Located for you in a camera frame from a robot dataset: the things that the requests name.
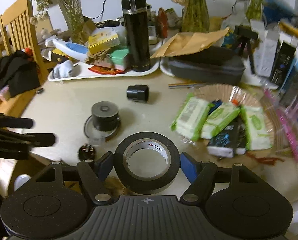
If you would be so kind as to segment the black plug adapter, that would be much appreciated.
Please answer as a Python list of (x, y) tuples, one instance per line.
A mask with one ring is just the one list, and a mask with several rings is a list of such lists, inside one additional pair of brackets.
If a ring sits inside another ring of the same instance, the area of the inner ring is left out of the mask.
[(80, 161), (87, 159), (94, 160), (96, 157), (96, 149), (89, 144), (82, 145), (78, 150), (78, 158)]

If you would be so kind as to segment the clear plastic case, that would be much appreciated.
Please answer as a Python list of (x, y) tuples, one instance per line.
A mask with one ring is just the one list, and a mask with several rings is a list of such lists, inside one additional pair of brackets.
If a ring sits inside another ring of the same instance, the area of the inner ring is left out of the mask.
[(114, 134), (114, 131), (102, 132), (98, 130), (92, 130), (92, 133), (88, 136), (88, 141), (91, 145), (97, 146), (109, 141)]

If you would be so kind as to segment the white and orange cup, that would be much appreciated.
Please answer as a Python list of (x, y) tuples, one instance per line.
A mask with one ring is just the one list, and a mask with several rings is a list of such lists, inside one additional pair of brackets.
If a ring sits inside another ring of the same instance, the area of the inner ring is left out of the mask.
[(21, 186), (23, 186), (26, 182), (31, 180), (31, 176), (28, 174), (19, 175), (14, 182), (14, 191), (18, 190)]

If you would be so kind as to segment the black electrical tape roll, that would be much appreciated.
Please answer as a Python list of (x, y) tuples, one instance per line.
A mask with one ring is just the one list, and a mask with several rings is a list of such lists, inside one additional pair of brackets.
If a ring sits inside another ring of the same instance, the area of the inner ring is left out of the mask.
[(168, 188), (180, 168), (180, 154), (167, 137), (140, 132), (126, 137), (114, 152), (114, 169), (121, 183), (137, 194)]

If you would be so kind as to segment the black round case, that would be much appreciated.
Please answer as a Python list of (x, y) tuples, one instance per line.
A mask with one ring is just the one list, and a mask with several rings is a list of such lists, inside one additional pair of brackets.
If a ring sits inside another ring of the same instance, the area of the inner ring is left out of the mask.
[(119, 110), (115, 103), (109, 101), (97, 102), (92, 106), (93, 126), (98, 131), (109, 132), (119, 124)]

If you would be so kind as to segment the black white tissue pack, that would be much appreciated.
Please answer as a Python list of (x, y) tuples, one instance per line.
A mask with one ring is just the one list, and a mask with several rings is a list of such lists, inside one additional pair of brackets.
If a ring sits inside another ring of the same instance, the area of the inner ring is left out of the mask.
[(210, 155), (220, 158), (233, 158), (246, 152), (245, 124), (240, 117), (234, 119), (219, 134), (213, 137), (207, 150)]

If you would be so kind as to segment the green wet wipes pack left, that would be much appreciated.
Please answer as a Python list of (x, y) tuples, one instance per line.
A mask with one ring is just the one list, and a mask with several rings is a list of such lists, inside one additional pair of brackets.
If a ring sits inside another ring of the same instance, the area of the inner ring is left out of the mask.
[(207, 100), (189, 93), (171, 124), (171, 130), (191, 141), (197, 141), (212, 106)]

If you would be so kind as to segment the green wet wipes pack middle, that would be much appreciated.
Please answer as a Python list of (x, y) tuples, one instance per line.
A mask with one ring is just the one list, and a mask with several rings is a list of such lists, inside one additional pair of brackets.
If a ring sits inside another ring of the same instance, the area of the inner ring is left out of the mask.
[(201, 131), (201, 138), (210, 140), (220, 133), (240, 113), (240, 108), (231, 102), (222, 103), (208, 115)]

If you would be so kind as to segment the small black cap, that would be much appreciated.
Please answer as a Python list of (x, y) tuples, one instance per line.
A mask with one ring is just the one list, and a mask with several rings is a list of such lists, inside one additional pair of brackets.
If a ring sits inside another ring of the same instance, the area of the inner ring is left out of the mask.
[(45, 91), (45, 90), (44, 90), (43, 88), (39, 88), (39, 89), (36, 91), (36, 93), (37, 93), (37, 94), (42, 94), (44, 91)]

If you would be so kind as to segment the woven paper plate basket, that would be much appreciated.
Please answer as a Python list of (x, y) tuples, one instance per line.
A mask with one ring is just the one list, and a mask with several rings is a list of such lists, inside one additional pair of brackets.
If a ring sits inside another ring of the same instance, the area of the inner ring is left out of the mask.
[(187, 89), (188, 96), (195, 96), (208, 102), (221, 100), (233, 102), (236, 100), (243, 106), (260, 107), (263, 110), (265, 128), (268, 133), (271, 147), (265, 150), (248, 150), (247, 152), (257, 158), (277, 157), (289, 151), (289, 145), (283, 135), (282, 126), (272, 103), (264, 95), (258, 95), (251, 88), (225, 84), (202, 84)]

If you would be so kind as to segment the black cylindrical adapter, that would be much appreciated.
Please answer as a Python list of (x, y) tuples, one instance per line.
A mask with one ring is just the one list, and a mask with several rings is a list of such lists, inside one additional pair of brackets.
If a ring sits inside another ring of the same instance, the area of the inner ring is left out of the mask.
[(146, 103), (149, 98), (149, 87), (148, 85), (128, 86), (126, 95), (130, 101)]

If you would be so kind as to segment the red packet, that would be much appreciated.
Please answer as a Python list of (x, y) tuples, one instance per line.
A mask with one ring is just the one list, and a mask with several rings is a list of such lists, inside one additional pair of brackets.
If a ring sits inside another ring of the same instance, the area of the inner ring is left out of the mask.
[(102, 67), (102, 66), (97, 66), (94, 65), (90, 68), (88, 68), (91, 72), (94, 72), (96, 74), (100, 75), (117, 75), (117, 74), (123, 74), (124, 70), (118, 70), (115, 68), (107, 68), (107, 67)]

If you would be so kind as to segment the white blue lotion bottle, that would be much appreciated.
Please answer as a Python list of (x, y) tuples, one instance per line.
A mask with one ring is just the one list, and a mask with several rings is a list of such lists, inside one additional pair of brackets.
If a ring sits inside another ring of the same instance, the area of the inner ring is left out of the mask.
[(86, 46), (78, 43), (66, 42), (57, 38), (57, 36), (47, 38), (45, 40), (45, 46), (55, 47), (77, 61), (87, 62), (89, 60), (88, 48)]

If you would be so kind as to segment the brown paper envelope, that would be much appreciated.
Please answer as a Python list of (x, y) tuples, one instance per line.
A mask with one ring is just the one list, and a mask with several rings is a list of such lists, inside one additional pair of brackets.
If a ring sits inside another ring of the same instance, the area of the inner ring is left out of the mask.
[(230, 28), (212, 31), (210, 33), (177, 33), (158, 48), (150, 57), (174, 57), (191, 55), (210, 48), (213, 44), (223, 38)]

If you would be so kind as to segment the black thermos bottle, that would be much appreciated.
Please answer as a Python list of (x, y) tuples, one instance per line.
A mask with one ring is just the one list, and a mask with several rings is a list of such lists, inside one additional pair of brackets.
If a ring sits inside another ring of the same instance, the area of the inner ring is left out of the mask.
[(121, 5), (131, 67), (145, 72), (151, 68), (146, 0), (121, 0)]

